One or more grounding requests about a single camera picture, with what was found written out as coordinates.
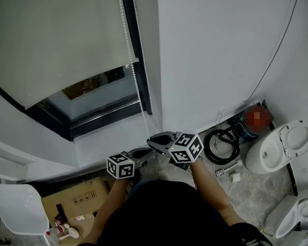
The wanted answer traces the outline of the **beige roller blind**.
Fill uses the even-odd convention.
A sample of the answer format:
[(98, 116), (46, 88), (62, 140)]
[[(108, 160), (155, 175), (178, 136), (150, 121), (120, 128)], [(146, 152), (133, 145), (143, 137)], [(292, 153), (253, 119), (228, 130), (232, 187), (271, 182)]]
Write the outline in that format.
[(0, 0), (0, 88), (24, 108), (137, 58), (122, 0)]

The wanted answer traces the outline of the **closed brown cardboard box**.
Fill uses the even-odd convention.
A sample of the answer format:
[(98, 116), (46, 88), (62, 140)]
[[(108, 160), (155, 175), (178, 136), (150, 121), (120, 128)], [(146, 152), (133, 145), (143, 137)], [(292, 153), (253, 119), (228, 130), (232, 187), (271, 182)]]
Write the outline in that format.
[(113, 184), (112, 178), (96, 177), (42, 198), (44, 210), (52, 226), (59, 214), (57, 206), (61, 205), (67, 222), (80, 234), (77, 239), (68, 237), (61, 240), (60, 246), (77, 246), (88, 235), (95, 218), (93, 212), (101, 207)]

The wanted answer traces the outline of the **small bottle with red cap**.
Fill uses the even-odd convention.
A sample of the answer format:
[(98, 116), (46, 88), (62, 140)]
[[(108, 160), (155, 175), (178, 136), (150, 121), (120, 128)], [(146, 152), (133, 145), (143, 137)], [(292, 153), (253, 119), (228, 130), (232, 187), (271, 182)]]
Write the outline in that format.
[(66, 228), (64, 225), (58, 225), (56, 227), (51, 227), (47, 232), (46, 235), (62, 235), (66, 232)]

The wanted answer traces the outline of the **black window frame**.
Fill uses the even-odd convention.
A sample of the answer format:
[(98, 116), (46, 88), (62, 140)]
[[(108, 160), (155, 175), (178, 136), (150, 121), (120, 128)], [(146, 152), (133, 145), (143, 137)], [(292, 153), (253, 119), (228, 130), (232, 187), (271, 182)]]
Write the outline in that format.
[(30, 108), (24, 108), (1, 88), (0, 96), (68, 141), (139, 113), (151, 114), (136, 1), (122, 2), (122, 20), (127, 22), (135, 61), (64, 88)]

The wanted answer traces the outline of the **white plastic basin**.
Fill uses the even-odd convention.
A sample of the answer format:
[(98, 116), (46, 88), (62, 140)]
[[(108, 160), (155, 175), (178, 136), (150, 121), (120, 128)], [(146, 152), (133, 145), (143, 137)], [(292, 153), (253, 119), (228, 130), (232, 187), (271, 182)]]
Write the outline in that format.
[(41, 196), (29, 184), (0, 184), (0, 218), (16, 235), (41, 236), (49, 230)]

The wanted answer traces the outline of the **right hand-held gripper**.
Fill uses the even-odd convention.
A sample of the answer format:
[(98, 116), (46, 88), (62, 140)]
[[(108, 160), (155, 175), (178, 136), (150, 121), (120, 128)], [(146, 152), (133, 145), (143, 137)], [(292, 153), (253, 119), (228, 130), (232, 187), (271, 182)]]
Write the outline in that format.
[[(157, 143), (155, 141), (174, 141), (170, 143)], [(171, 156), (171, 162), (176, 167), (187, 170), (189, 165), (197, 160), (202, 153), (204, 146), (198, 134), (187, 134), (180, 132), (165, 131), (155, 134), (147, 140), (150, 148), (161, 155)]]

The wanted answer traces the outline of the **red topped vacuum cleaner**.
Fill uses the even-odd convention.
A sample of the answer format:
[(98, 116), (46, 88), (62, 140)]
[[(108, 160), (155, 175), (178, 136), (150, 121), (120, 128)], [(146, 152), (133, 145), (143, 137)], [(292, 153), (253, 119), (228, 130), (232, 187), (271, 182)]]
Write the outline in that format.
[(257, 137), (267, 129), (272, 121), (270, 112), (261, 105), (246, 109), (239, 120), (241, 128), (249, 137)]

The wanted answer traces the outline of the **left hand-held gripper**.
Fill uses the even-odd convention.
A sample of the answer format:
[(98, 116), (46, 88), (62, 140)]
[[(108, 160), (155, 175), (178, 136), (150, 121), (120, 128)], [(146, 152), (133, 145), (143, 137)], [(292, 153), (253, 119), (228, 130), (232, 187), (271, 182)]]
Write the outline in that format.
[(141, 178), (140, 168), (153, 158), (155, 151), (151, 148), (137, 148), (130, 152), (117, 153), (106, 159), (106, 170), (116, 180), (130, 179), (132, 186)]

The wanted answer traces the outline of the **white toilet with raised lid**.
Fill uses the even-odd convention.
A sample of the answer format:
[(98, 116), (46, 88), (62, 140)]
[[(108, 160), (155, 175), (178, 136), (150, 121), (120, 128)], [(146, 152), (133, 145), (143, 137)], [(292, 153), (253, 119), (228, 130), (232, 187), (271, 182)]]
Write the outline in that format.
[(283, 124), (255, 142), (245, 158), (245, 166), (256, 174), (276, 172), (308, 151), (308, 122)]

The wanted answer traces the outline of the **person's left forearm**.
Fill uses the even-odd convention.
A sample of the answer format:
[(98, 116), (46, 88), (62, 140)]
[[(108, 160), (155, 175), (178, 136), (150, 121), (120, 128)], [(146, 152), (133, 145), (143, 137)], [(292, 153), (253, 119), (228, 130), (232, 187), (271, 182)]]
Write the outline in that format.
[(115, 181), (109, 195), (98, 210), (93, 226), (85, 238), (85, 242), (96, 244), (110, 216), (124, 203), (128, 184), (128, 178)]

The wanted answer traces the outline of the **person's black shirt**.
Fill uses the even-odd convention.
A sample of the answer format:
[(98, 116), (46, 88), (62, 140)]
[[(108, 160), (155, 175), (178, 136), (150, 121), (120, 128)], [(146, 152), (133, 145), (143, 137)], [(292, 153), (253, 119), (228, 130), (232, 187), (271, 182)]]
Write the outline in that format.
[(95, 242), (78, 246), (273, 246), (253, 225), (228, 225), (183, 182), (141, 185), (104, 224)]

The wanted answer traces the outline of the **person's right forearm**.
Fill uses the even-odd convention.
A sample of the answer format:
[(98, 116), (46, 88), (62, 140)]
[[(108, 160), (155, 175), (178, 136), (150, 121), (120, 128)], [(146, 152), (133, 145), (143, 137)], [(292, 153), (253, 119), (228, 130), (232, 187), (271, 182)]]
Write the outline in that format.
[(227, 194), (207, 170), (202, 161), (196, 160), (191, 163), (190, 169), (194, 183), (204, 200), (219, 212), (229, 226), (244, 222), (236, 213)]

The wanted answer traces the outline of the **person's blue jeans leg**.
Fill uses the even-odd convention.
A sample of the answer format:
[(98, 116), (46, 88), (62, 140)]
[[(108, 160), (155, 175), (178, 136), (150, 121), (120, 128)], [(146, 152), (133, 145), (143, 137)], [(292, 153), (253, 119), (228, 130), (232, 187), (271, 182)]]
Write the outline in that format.
[(146, 184), (147, 182), (154, 181), (154, 180), (167, 180), (167, 178), (163, 175), (145, 176), (131, 188), (129, 194), (135, 192), (137, 189), (139, 189), (142, 185)]

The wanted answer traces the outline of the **white toilet with open seat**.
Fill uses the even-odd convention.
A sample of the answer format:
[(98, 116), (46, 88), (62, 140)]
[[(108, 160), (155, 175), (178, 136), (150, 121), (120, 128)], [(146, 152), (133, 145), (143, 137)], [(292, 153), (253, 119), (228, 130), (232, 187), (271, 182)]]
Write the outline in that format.
[(308, 222), (308, 190), (286, 196), (267, 216), (264, 227), (279, 239), (300, 222)]

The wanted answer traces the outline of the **white ladle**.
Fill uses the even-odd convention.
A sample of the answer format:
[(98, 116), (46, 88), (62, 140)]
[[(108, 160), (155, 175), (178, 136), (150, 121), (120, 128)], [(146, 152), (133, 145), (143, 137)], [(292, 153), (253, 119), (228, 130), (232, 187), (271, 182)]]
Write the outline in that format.
[(59, 237), (59, 240), (63, 240), (63, 239), (68, 238), (68, 237), (77, 239), (77, 238), (80, 237), (80, 234), (75, 228), (69, 228), (68, 233), (64, 236)]

